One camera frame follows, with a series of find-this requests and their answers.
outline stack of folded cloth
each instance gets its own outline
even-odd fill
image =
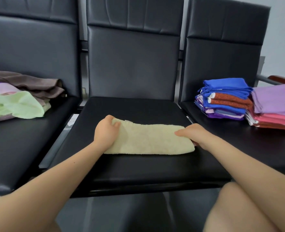
[[[249,99],[252,90],[243,78],[205,80],[195,104],[209,118],[243,120],[253,106]]]
[[[64,92],[61,81],[0,71],[0,121],[43,117],[51,98]]]
[[[252,99],[254,106],[246,112],[251,126],[285,130],[285,84],[254,88]]]

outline black leather chair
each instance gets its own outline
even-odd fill
[[[108,114],[140,124],[191,124],[173,102],[182,14],[183,0],[87,0],[90,98],[50,167],[91,143]],[[103,155],[76,195],[202,187],[210,179],[230,176],[200,148],[179,156]]]
[[[232,0],[190,0],[179,105],[209,131],[285,174],[285,131],[207,118],[194,105],[203,80],[242,77],[253,86],[269,8]]]
[[[44,117],[0,122],[0,195],[25,183],[81,100],[77,0],[0,0],[0,70],[59,78]]]

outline forearm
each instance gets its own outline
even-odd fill
[[[90,144],[15,192],[1,197],[0,231],[45,229],[103,152]]]
[[[223,165],[258,207],[285,231],[285,175],[212,136],[207,150]]]

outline chair seat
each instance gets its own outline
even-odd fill
[[[50,168],[90,144],[96,125],[109,114],[139,124],[191,125],[183,111],[172,101],[93,97],[87,101]],[[105,188],[109,191],[115,186],[219,179],[230,180],[230,175],[209,152],[198,147],[193,153],[174,156],[102,155],[79,188],[85,191]]]
[[[194,102],[181,102],[180,106],[208,131],[285,174],[285,130],[256,128],[246,120],[210,119]]]
[[[79,102],[77,97],[58,98],[44,117],[0,122],[0,195],[27,182]]]

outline orange cloth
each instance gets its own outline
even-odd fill
[[[285,130],[285,125],[268,123],[268,122],[258,122],[257,124],[254,124],[254,126],[259,127],[259,128],[284,129]]]
[[[253,102],[247,99],[241,99],[230,94],[215,93],[214,98],[211,98],[211,104],[227,105],[235,108],[250,109],[253,107]]]

